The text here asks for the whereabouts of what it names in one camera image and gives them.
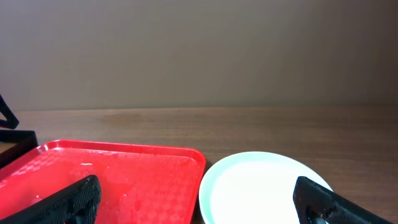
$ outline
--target white plate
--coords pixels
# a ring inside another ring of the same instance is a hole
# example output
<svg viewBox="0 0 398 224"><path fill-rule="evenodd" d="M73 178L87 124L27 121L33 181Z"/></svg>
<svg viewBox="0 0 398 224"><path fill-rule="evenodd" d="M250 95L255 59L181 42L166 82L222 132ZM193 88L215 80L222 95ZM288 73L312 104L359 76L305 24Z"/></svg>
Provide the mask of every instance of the white plate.
<svg viewBox="0 0 398 224"><path fill-rule="evenodd" d="M225 157L203 177L199 203L206 224L299 223L293 203L297 177L331 190L307 166L270 152Z"/></svg>

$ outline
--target tray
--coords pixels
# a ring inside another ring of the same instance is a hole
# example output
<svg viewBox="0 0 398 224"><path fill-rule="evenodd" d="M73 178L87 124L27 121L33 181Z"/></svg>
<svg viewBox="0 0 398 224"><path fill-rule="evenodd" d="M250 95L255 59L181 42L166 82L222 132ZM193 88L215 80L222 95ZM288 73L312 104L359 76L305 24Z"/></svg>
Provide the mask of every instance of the tray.
<svg viewBox="0 0 398 224"><path fill-rule="evenodd" d="M96 223L190 223L205 157L182 147L56 140L0 170L0 219L90 175Z"/></svg>

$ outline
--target red tray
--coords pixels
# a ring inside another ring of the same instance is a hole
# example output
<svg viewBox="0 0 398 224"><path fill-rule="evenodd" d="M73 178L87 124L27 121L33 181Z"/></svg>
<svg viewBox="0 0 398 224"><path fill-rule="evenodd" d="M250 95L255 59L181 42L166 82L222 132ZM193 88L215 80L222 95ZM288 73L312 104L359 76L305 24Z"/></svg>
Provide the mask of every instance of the red tray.
<svg viewBox="0 0 398 224"><path fill-rule="evenodd" d="M205 163L189 148L51 141L0 170L0 219L94 174L95 223L190 223Z"/></svg>

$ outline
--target gray wall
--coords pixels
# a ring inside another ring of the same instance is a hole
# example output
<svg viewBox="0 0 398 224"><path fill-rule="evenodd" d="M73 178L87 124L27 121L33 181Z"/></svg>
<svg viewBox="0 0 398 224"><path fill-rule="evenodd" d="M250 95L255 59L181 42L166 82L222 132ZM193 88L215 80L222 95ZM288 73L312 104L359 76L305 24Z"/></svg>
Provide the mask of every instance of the gray wall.
<svg viewBox="0 0 398 224"><path fill-rule="evenodd" d="M396 0L0 0L14 110L398 103Z"/></svg>

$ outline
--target wooden tabletop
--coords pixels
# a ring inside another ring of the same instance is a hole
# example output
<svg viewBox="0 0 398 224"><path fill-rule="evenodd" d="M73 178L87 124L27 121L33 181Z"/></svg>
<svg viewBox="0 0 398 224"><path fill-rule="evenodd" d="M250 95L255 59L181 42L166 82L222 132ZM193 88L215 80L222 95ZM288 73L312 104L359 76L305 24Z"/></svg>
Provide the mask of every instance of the wooden tabletop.
<svg viewBox="0 0 398 224"><path fill-rule="evenodd" d="M343 197L398 223L398 107L23 111L39 143L84 139L188 146L208 167L244 151L289 156ZM203 223L198 206L193 223Z"/></svg>

